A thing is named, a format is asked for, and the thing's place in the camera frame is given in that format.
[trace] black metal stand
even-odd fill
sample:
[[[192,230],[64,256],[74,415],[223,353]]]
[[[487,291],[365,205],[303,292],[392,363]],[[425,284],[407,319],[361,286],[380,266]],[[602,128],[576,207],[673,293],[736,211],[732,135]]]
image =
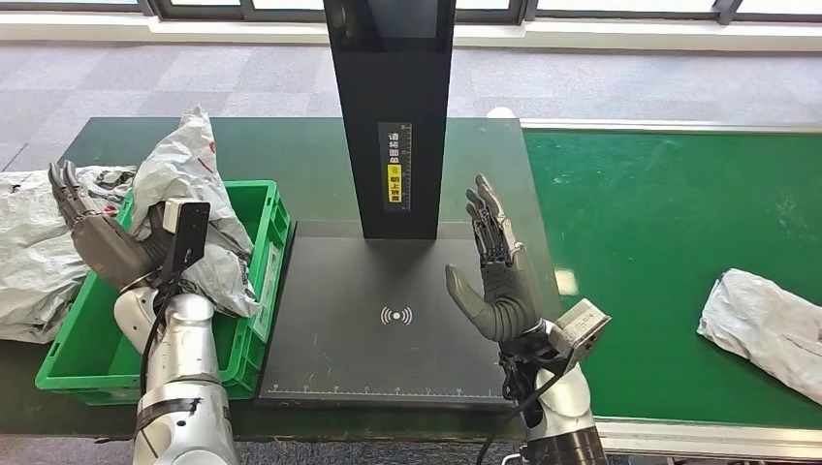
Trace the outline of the black metal stand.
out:
[[[454,0],[325,0],[361,224],[298,222],[259,401],[506,408],[497,348],[445,289],[438,224]]]
[[[716,22],[723,26],[730,24],[742,3],[743,0],[714,0],[712,8],[719,13]]]

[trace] wireless charging symbol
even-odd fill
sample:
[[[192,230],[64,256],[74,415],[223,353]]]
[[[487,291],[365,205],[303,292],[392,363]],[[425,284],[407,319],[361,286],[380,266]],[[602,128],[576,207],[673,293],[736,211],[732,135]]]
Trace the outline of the wireless charging symbol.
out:
[[[380,322],[382,322],[383,325],[396,322],[408,326],[411,325],[411,320],[413,319],[414,314],[409,307],[403,308],[401,312],[393,312],[388,306],[385,306],[380,311]]]

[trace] green plastic crate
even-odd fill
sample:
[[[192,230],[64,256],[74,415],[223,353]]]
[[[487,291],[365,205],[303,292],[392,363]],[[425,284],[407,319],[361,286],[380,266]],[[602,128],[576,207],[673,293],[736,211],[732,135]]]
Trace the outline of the green plastic crate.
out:
[[[213,332],[223,387],[230,399],[254,396],[290,225],[273,181],[229,181],[226,189],[254,243],[249,279],[263,304],[254,318],[214,316]],[[128,228],[131,196],[117,221]],[[40,389],[65,392],[88,405],[135,404],[140,397],[140,355],[113,315],[117,291],[89,272],[35,379]]]

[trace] white plastic mailer bag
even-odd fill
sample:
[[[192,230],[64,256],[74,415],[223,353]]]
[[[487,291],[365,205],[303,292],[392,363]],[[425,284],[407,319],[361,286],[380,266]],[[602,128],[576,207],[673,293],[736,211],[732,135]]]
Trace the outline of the white plastic mailer bag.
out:
[[[140,165],[134,179],[132,233],[148,233],[148,209],[174,198],[193,198],[211,205],[205,256],[185,270],[180,287],[203,295],[218,311],[251,317],[260,310],[248,281],[252,243],[235,215],[217,170],[217,150],[211,122],[196,106],[179,127],[160,140]]]
[[[100,211],[123,202],[134,167],[83,167],[77,179]],[[54,339],[88,267],[57,209],[46,171],[0,173],[0,339]]]
[[[822,307],[732,268],[714,283],[697,333],[822,404]]]

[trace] robotic arm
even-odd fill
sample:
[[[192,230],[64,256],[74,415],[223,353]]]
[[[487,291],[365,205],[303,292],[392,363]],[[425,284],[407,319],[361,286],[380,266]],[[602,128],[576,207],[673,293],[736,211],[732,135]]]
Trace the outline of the robotic arm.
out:
[[[176,294],[180,273],[203,257],[209,205],[173,199],[149,210],[137,241],[99,212],[71,162],[48,172],[80,257],[120,291],[114,318],[142,354],[135,465],[237,465],[226,390],[211,332],[214,307]]]
[[[556,322],[541,319],[542,299],[525,248],[488,180],[479,174],[476,184],[476,190],[466,192],[466,209],[484,295],[472,290],[452,265],[446,267],[446,285],[468,320],[499,344],[503,396],[517,402],[515,412],[525,426],[522,457],[532,465],[607,465],[579,362],[610,318],[582,300]]]

